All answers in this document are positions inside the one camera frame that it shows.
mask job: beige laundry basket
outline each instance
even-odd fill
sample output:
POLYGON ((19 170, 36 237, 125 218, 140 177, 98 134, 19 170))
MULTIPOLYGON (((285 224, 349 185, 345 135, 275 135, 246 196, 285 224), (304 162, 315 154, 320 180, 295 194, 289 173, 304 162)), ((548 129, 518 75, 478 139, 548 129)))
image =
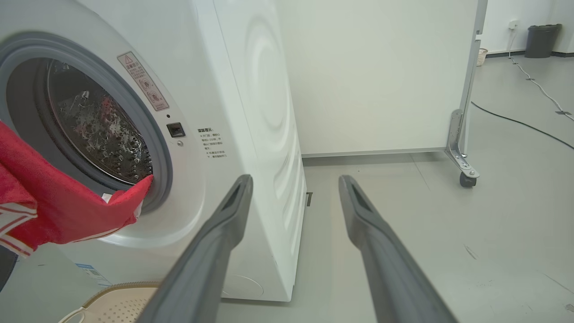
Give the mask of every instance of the beige laundry basket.
POLYGON ((81 316, 78 323, 133 323, 156 292, 159 283, 126 283, 108 287, 69 313, 60 323, 81 316))
POLYGON ((482 64, 484 64, 484 60, 486 59, 486 53, 488 53, 488 50, 485 48, 481 48, 478 50, 478 61, 476 62, 476 66, 482 66, 482 64))

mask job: white partition panel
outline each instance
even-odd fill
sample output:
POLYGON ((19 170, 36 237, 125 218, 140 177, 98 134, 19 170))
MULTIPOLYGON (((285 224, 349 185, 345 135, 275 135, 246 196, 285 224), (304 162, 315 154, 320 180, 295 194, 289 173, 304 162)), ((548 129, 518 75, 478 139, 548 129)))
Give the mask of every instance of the white partition panel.
POLYGON ((477 0, 277 0, 305 156, 444 149, 477 0))

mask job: caster wheel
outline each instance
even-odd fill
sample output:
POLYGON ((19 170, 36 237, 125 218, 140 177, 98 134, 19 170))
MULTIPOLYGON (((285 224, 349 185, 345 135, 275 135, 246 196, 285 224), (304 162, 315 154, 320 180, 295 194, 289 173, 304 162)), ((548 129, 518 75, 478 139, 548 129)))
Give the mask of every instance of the caster wheel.
POLYGON ((476 185, 476 178, 467 177, 463 172, 460 172, 460 185, 462 187, 472 187, 476 185))

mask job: white cable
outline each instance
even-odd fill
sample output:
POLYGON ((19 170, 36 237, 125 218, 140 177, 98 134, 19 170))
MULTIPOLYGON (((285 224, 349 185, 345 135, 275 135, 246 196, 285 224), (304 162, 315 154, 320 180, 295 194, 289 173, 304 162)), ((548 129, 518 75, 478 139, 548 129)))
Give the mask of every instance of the white cable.
MULTIPOLYGON (((526 71, 520 66, 520 64, 516 63, 516 61, 514 61, 514 59, 512 58, 512 56, 510 56, 510 51, 512 50, 512 43, 514 43, 514 39, 516 38, 516 34, 517 32, 514 32, 514 37, 512 37, 512 41, 510 42, 510 46, 508 48, 508 58, 516 65, 518 66, 518 68, 520 68, 520 70, 526 74, 526 76, 528 76, 528 80, 531 81, 532 83, 536 84, 536 86, 538 86, 538 88, 540 89, 540 91, 542 91, 542 94, 544 94, 544 96, 546 96, 547 98, 550 99, 550 101, 552 101, 552 103, 554 103, 554 105, 562 112, 564 112, 564 110, 562 109, 562 107, 560 106, 560 104, 554 99, 552 98, 550 95, 548 95, 548 93, 546 93, 546 91, 544 91, 544 89, 542 88, 542 86, 538 83, 536 83, 532 77, 530 77, 530 74, 526 73, 526 71)), ((574 121, 574 118, 568 114, 564 114, 565 116, 567 116, 568 118, 570 118, 572 121, 574 121)))

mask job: black cable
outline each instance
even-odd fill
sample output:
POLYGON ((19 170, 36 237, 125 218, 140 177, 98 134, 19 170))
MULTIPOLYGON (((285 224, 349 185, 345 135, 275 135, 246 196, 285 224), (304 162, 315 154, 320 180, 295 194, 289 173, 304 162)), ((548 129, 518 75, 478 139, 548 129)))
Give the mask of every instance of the black cable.
POLYGON ((490 112, 490 111, 488 111, 488 110, 486 110, 486 109, 483 109, 483 108, 479 107, 479 106, 478 106, 476 103, 474 103, 474 102, 472 102, 472 101, 471 101, 470 103, 472 103, 474 106, 476 106, 477 108, 479 108, 480 110, 482 110, 482 111, 484 111, 484 112, 486 112, 486 113, 490 113, 490 114, 492 114, 493 116, 497 116, 497 117, 500 117, 500 118, 503 118, 503 119, 507 119, 507 120, 510 120, 510 121, 514 121, 514 122, 517 122, 517 123, 519 123, 519 124, 521 124, 521 125, 525 125, 525 126, 527 126, 528 128, 530 128, 530 129, 534 129, 534 130, 536 130, 536 131, 538 131, 538 132, 541 132, 541 133, 543 133, 543 134, 547 135, 548 137, 554 138, 554 139, 558 140, 559 142, 561 142, 561 143, 565 144, 566 146, 568 146, 568 147, 570 147, 570 148, 574 149, 574 147, 573 147, 573 146, 571 146, 570 144, 568 144, 568 143, 567 143, 567 142, 565 142, 564 140, 560 140, 560 139, 558 139, 558 138, 556 138, 556 137, 552 136, 552 135, 551 135, 551 134, 549 134, 549 133, 546 133, 546 132, 544 132, 544 131, 542 131, 542 130, 538 130, 538 129, 536 129, 535 127, 533 127, 533 126, 529 126, 529 125, 527 125, 527 124, 525 124, 525 123, 523 123, 523 122, 520 122, 520 121, 516 121, 516 120, 514 120, 514 119, 511 119, 511 118, 507 118, 507 117, 499 116, 499 115, 497 115, 496 113, 492 113, 492 112, 490 112))

